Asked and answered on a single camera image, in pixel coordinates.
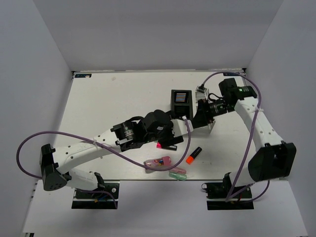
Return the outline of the pink cap crayon bottle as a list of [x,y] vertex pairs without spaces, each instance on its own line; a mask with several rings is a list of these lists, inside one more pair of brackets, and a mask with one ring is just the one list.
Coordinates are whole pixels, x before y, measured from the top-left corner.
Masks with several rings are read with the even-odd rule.
[[156,159],[148,159],[144,161],[143,164],[147,167],[161,169],[161,168],[171,166],[171,157],[165,156],[165,157],[156,158]]

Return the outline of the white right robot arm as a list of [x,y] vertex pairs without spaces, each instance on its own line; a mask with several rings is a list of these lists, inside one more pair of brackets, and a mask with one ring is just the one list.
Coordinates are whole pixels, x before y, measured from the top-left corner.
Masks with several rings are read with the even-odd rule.
[[251,86],[238,86],[234,78],[219,83],[221,96],[217,99],[200,99],[192,124],[194,128],[214,122],[215,117],[236,112],[251,135],[249,144],[255,145],[256,153],[238,168],[223,178],[223,192],[234,197],[241,187],[261,181],[289,176],[297,149],[286,143],[274,130],[263,110],[260,99]]

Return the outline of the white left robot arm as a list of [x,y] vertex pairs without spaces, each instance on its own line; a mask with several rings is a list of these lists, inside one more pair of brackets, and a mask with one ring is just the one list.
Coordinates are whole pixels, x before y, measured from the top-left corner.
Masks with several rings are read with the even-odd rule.
[[93,197],[104,192],[100,174],[86,172],[77,167],[112,152],[122,153],[138,149],[144,144],[157,141],[162,147],[183,142],[183,135],[191,129],[189,121],[172,119],[170,113],[155,110],[145,117],[132,117],[92,138],[91,142],[60,148],[50,144],[41,147],[40,169],[45,191],[58,190],[64,186],[87,190]]

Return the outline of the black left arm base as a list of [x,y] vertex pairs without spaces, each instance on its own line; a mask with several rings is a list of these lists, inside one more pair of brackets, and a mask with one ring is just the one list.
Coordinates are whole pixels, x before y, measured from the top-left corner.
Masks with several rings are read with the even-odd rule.
[[75,189],[72,209],[115,210],[118,208],[120,183],[104,181],[101,175],[94,173],[97,189],[82,191]]

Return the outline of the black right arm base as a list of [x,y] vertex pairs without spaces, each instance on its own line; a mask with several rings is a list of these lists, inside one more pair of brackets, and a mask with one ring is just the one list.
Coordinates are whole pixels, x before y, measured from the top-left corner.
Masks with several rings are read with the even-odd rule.
[[208,182],[201,185],[206,192],[206,204],[209,211],[223,210],[253,210],[252,192],[250,185],[232,187],[229,175],[225,174],[221,182]]

